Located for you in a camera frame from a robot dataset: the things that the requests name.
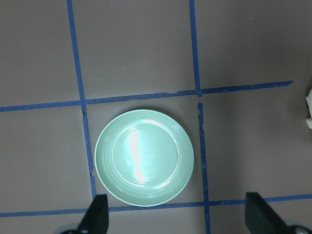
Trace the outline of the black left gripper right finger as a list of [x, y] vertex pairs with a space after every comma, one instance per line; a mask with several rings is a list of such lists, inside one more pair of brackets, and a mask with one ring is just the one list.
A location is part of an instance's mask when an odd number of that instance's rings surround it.
[[280, 216], [256, 192], [246, 193], [245, 223], [251, 234], [292, 234]]

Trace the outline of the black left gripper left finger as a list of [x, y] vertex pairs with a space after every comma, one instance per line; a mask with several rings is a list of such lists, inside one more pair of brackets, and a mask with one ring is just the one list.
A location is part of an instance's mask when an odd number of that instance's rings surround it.
[[78, 234], [106, 234], [109, 227], [107, 195], [96, 195], [78, 225]]

